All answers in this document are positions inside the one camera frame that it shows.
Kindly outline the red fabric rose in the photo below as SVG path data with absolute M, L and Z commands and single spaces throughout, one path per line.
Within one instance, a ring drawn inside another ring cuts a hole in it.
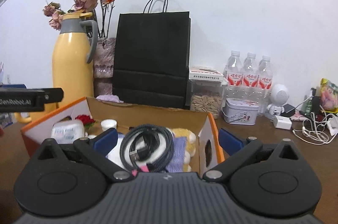
M 75 119 L 83 123 L 85 132 L 87 132 L 96 122 L 90 115 L 78 115 Z

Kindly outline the black paper bag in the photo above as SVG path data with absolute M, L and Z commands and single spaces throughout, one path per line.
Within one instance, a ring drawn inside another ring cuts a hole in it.
M 117 26 L 112 93 L 126 103 L 186 107 L 191 19 L 188 11 L 121 14 Z

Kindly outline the yellow ceramic mug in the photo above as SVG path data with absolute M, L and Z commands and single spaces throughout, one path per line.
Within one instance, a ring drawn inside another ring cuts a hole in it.
M 57 109 L 57 103 L 45 104 L 45 109 L 42 112 L 14 113 L 14 117 L 17 122 L 27 124 L 44 117 L 55 109 Z

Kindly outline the pink glitter vase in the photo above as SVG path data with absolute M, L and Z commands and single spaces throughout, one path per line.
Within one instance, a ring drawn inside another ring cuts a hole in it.
M 93 58 L 94 96 L 112 94 L 116 38 L 99 38 Z

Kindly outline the small white jar lid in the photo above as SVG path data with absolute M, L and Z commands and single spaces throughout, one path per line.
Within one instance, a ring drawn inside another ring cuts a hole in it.
M 105 120 L 101 121 L 100 125 L 101 125 L 101 128 L 102 128 L 103 131 L 106 131 L 110 128 L 116 129 L 117 128 L 117 121 L 114 120 L 114 119 L 105 119 Z

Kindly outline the white cloth mask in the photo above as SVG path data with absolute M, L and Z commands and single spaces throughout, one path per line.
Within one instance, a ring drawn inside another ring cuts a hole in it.
M 160 136 L 159 138 L 160 144 L 158 148 L 154 152 L 152 152 L 151 156 L 144 161 L 136 162 L 140 168 L 148 163 L 153 163 L 154 161 L 158 160 L 158 158 L 160 158 L 162 153 L 166 150 L 166 141 L 164 137 Z M 123 139 L 124 139 L 123 137 L 118 138 L 117 145 L 109 152 L 106 158 L 112 161 L 113 163 L 117 164 L 118 166 L 122 167 L 124 170 L 126 170 L 127 168 L 124 167 L 120 158 L 120 146 Z

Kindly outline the white charger adapter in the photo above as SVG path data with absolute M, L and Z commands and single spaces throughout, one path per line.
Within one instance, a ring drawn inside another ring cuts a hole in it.
M 289 117 L 275 115 L 273 118 L 273 125 L 277 129 L 284 129 L 289 131 L 292 127 L 292 121 Z

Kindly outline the yellow thermos jug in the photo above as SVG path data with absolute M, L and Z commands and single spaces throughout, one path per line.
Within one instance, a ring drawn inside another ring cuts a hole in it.
M 83 97 L 94 96 L 93 57 L 97 48 L 98 25 L 92 13 L 67 13 L 52 56 L 53 86 L 64 92 L 59 107 Z

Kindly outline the white robot toy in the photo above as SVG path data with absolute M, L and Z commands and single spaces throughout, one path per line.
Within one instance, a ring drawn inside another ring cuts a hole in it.
M 284 113 L 284 105 L 289 99 L 289 91 L 285 85 L 275 84 L 270 93 L 270 104 L 266 107 L 264 116 L 273 120 L 274 116 Z

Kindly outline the water bottle right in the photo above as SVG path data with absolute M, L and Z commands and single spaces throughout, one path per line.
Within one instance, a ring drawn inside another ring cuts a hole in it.
M 258 115 L 263 116 L 269 102 L 269 94 L 272 85 L 273 71 L 269 56 L 262 56 L 258 66 L 259 80 L 258 88 L 260 93 Z

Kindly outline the clear seed container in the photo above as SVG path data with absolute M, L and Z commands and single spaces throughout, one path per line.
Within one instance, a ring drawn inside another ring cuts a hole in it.
M 228 81 L 221 72 L 204 66 L 190 66 L 190 110 L 211 113 L 218 119 Z

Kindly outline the white yellow plush toy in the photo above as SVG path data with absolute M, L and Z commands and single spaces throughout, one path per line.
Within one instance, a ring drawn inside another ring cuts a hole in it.
M 196 136 L 184 128 L 173 128 L 174 154 L 167 166 L 168 172 L 190 172 L 191 159 L 196 153 Z

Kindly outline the water bottle middle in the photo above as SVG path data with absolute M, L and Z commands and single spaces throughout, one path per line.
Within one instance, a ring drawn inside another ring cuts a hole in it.
M 243 98 L 249 100 L 254 95 L 258 84 L 258 68 L 256 64 L 256 54 L 248 52 L 244 60 L 242 72 Z

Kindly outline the water bottle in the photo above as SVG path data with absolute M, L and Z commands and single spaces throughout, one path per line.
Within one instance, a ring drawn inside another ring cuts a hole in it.
M 242 72 L 243 98 L 249 100 L 254 95 L 258 84 L 258 68 L 256 64 L 256 54 L 248 52 L 244 60 Z
M 239 99 L 241 97 L 241 85 L 243 74 L 241 73 L 242 63 L 240 52 L 232 50 L 231 55 L 224 69 L 224 77 L 228 84 L 226 87 L 226 97 Z
M 258 88 L 260 93 L 258 115 L 263 116 L 269 102 L 269 94 L 272 85 L 273 71 L 269 56 L 262 56 L 258 66 L 259 80 Z

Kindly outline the purple woven cloth bag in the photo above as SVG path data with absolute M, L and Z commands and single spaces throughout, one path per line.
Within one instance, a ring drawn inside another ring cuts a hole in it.
M 125 136 L 119 135 L 117 146 L 109 154 L 109 159 L 117 163 L 118 166 L 122 167 L 125 170 L 133 171 L 135 170 L 134 166 L 131 163 L 129 157 L 129 149 L 131 143 L 133 142 L 135 136 L 131 137 L 131 140 L 124 141 Z M 182 172 L 183 165 L 189 163 L 190 155 L 186 159 L 186 141 L 182 137 L 172 136 L 172 142 L 174 143 L 174 153 L 173 156 L 163 169 L 167 172 Z M 166 149 L 166 140 L 163 135 L 159 135 L 159 146 L 154 152 L 150 154 L 150 157 L 143 161 L 137 161 L 136 164 L 139 168 L 144 166 L 149 168 L 149 164 L 154 163 L 160 158 L 162 153 Z

